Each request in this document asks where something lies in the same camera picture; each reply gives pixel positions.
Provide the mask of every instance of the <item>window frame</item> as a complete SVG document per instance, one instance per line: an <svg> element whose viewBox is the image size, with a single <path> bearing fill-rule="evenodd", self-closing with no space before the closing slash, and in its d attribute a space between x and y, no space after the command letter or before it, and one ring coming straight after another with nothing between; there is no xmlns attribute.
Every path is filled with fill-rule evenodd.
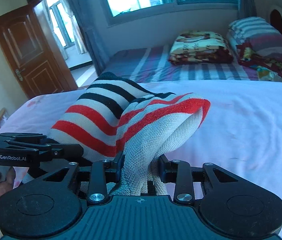
<svg viewBox="0 0 282 240"><path fill-rule="evenodd" d="M70 48L74 45L74 42L70 40L68 31L66 29L66 26L62 20L62 16L60 14L60 11L58 9L58 4L60 4L61 1L59 0L58 2L54 3L53 5L51 5L49 7L49 11L52 10L52 12L54 13L54 17L56 18L56 21L58 23L58 27L61 31L62 37L66 43L66 45L64 46L65 49Z"/></svg>
<svg viewBox="0 0 282 240"><path fill-rule="evenodd" d="M211 2L210 0L198 1L198 2L178 2L177 0L172 0L172 3L160 4L155 6L150 6L147 8L142 8L128 13L123 13L117 16L113 16L111 12L108 0L100 0L105 18L108 23L108 27L119 25L126 22L131 22L134 20L151 17L155 15L173 13L179 11L189 11L189 10L202 10L202 9L238 9L238 4L233 2Z"/></svg>

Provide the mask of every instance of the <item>tiled floor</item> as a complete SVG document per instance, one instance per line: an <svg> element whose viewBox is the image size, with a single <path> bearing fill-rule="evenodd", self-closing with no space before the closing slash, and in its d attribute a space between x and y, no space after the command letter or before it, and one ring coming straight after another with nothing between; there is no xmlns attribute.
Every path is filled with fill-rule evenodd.
<svg viewBox="0 0 282 240"><path fill-rule="evenodd" d="M71 74L78 87L88 86L97 78L97 73L93 65L72 70Z"/></svg>
<svg viewBox="0 0 282 240"><path fill-rule="evenodd" d="M66 60L68 68L91 61L91 57L88 52L85 54L78 54L75 46L67 48L66 52L69 56L69 58Z"/></svg>

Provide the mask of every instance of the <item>screw head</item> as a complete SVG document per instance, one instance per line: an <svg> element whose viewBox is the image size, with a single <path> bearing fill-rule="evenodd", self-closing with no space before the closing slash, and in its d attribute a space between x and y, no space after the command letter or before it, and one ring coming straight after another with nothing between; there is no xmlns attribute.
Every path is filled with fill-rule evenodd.
<svg viewBox="0 0 282 240"><path fill-rule="evenodd" d="M192 196L190 194L179 194L177 195L177 199L179 201L188 202L192 199Z"/></svg>
<svg viewBox="0 0 282 240"><path fill-rule="evenodd" d="M89 197L91 201L95 201L95 202L102 201L104 200L104 198L105 198L104 195L100 193L91 194Z"/></svg>

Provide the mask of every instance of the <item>striped bed sheet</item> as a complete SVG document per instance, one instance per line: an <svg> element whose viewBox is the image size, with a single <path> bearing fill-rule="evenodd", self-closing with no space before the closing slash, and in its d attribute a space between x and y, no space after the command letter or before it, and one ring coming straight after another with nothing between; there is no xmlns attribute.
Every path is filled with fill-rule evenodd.
<svg viewBox="0 0 282 240"><path fill-rule="evenodd" d="M133 80L136 83L183 80L258 80L256 70L231 64L173 65L168 62L171 46L129 49L116 53L104 72Z"/></svg>

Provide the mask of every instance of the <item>window sill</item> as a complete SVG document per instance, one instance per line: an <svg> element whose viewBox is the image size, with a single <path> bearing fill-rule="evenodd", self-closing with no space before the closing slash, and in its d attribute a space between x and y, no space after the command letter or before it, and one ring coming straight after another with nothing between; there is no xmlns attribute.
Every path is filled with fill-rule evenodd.
<svg viewBox="0 0 282 240"><path fill-rule="evenodd" d="M165 13L173 13L173 12L189 11L189 10L209 10L209 9L237 10L237 7L238 5L236 3L226 3L226 2L200 2L200 3L190 3L190 4L168 3L168 4L143 8L140 10L117 15L115 17L109 15L108 28L116 25L120 25L122 23L127 23L138 19L165 14Z"/></svg>

